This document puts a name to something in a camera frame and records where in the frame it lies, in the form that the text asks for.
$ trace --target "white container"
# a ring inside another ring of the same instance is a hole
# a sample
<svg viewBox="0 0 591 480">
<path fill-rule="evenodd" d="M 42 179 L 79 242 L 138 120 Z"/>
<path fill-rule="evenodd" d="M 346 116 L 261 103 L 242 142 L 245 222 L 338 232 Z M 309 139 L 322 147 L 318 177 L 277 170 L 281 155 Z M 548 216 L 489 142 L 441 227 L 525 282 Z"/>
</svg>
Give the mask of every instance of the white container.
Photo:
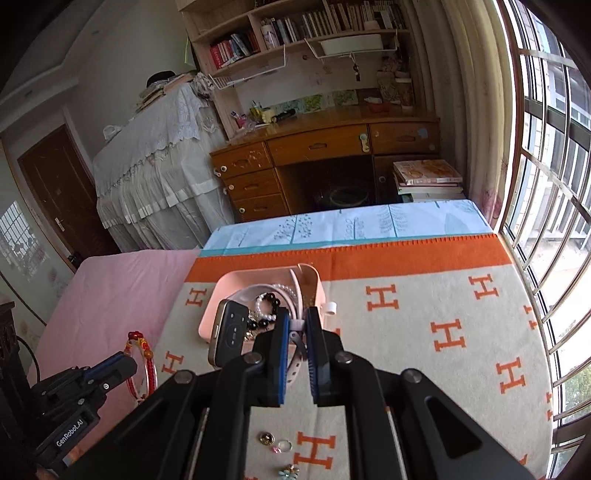
<svg viewBox="0 0 591 480">
<path fill-rule="evenodd" d="M 331 38 L 320 42 L 324 55 L 337 55 L 362 50 L 383 50 L 382 37 L 379 34 L 353 35 L 351 37 Z"/>
</svg>

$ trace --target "pink bed sheet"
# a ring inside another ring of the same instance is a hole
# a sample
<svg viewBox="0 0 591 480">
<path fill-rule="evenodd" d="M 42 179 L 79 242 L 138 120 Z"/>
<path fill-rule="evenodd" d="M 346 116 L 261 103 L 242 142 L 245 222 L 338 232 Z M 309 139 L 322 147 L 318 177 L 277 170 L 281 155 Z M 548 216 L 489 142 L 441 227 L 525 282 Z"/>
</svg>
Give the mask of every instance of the pink bed sheet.
<svg viewBox="0 0 591 480">
<path fill-rule="evenodd" d="M 60 299 L 35 355 L 41 378 L 94 366 L 123 350 L 139 330 L 156 346 L 199 250 L 145 250 L 84 260 Z M 31 367 L 29 382 L 35 381 Z M 134 407 L 125 384 L 107 395 L 101 421 L 80 443 L 88 450 Z"/>
</svg>

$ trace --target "dark wooden furniture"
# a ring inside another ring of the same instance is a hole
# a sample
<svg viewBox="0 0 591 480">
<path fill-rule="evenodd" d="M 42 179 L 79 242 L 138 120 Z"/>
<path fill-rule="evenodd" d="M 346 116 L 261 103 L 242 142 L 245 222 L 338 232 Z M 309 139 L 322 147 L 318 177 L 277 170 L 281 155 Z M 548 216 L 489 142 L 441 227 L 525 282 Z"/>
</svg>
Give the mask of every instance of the dark wooden furniture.
<svg viewBox="0 0 591 480">
<path fill-rule="evenodd" d="M 351 106 L 259 129 L 213 152 L 212 162 L 240 219 L 250 221 L 311 211 L 308 187 L 323 176 L 369 178 L 371 203 L 388 203 L 392 162 L 437 158 L 439 148 L 439 120 L 430 113 Z"/>
</svg>

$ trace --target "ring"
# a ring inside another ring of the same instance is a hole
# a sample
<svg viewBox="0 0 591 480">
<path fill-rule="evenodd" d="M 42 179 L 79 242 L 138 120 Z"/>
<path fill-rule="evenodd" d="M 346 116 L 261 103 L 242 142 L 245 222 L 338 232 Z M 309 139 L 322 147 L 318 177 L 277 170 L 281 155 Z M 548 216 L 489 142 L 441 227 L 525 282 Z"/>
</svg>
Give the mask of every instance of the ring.
<svg viewBox="0 0 591 480">
<path fill-rule="evenodd" d="M 269 447 L 275 443 L 275 437 L 272 433 L 262 432 L 259 435 L 259 442 L 261 442 L 264 446 Z"/>
<path fill-rule="evenodd" d="M 293 445 L 289 440 L 279 440 L 277 445 L 272 447 L 274 453 L 287 453 L 293 448 Z"/>
</svg>

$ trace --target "watch face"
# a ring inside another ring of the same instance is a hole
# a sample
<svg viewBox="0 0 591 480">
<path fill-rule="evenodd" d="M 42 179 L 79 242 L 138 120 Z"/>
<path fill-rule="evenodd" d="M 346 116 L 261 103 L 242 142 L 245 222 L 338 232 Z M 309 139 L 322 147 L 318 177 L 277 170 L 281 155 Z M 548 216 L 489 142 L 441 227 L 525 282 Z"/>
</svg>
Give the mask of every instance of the watch face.
<svg viewBox="0 0 591 480">
<path fill-rule="evenodd" d="M 209 346 L 209 362 L 214 367 L 223 367 L 242 354 L 247 322 L 248 307 L 233 300 L 220 302 L 213 327 L 212 337 L 215 338 L 212 338 Z"/>
</svg>

